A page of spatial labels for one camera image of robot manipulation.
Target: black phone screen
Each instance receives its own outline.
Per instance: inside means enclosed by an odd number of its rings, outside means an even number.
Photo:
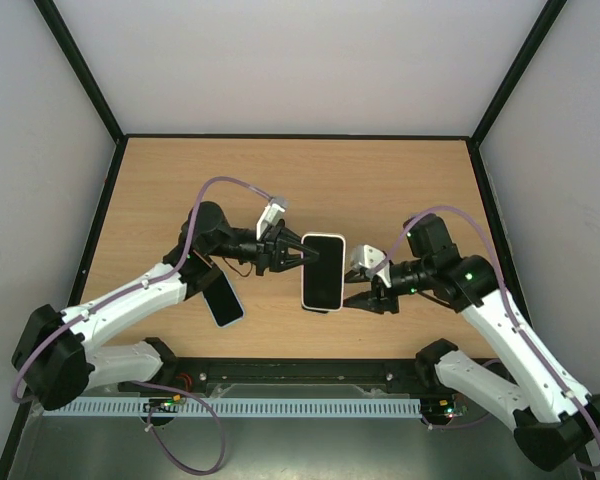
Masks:
[[[219,327],[226,327],[244,317],[240,300],[224,273],[205,288],[202,294]]]
[[[302,267],[302,304],[316,310],[342,308],[344,240],[306,235],[302,243],[320,254],[317,262]]]

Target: black wire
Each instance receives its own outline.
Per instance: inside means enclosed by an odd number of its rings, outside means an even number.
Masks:
[[[245,274],[245,273],[242,273],[240,270],[238,270],[233,265],[231,265],[229,262],[227,262],[227,259],[225,257],[222,257],[222,260],[224,260],[224,263],[227,264],[227,267],[229,267],[231,270],[233,270],[234,272],[236,272],[242,278],[247,278],[249,275],[251,275],[251,271],[253,270],[253,263],[249,263],[249,265],[250,265],[249,271]]]
[[[442,300],[438,300],[436,297],[432,297],[431,295],[424,293],[424,292],[418,292],[418,295],[420,295],[421,297],[426,298],[427,300],[431,300],[433,303],[437,303],[438,305],[445,307],[445,308],[451,308],[453,310],[453,308],[451,307],[451,305],[449,305],[448,303],[443,302]]]

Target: gray wall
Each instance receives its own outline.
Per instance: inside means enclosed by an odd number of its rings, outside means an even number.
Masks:
[[[600,0],[567,2],[482,152],[535,326],[600,392]]]
[[[11,353],[34,308],[66,303],[112,152],[34,3],[0,0],[0,453]]]
[[[57,0],[126,132],[470,135],[544,0]]]

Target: wooden table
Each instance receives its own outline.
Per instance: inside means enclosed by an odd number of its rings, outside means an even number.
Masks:
[[[469,155],[461,141],[132,138],[125,151],[83,299],[138,277],[175,246],[200,186],[229,175],[290,202],[287,226],[337,232],[348,249],[387,249],[405,219],[426,207],[459,207],[488,229]],[[206,197],[230,224],[254,228],[262,198],[232,184]],[[460,218],[442,215],[461,254],[485,254]],[[405,243],[396,260],[411,258]],[[113,343],[158,336],[179,356],[239,358],[413,358],[445,337],[473,357],[492,350],[459,315],[403,297],[397,315],[352,309],[320,315],[300,307],[300,270],[240,278],[220,261],[246,317],[220,329],[201,295],[164,309]],[[345,296],[360,291],[345,287]]]

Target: gray floor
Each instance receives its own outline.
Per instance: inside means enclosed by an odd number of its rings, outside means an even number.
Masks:
[[[407,419],[223,423],[229,450],[224,468],[210,477],[214,480],[579,478],[570,464],[553,473],[537,469],[495,419],[448,432],[429,432]],[[191,478],[163,457],[143,426],[136,418],[32,418],[10,479]],[[176,456],[194,468],[215,462],[219,439],[211,419],[175,419],[161,433]]]

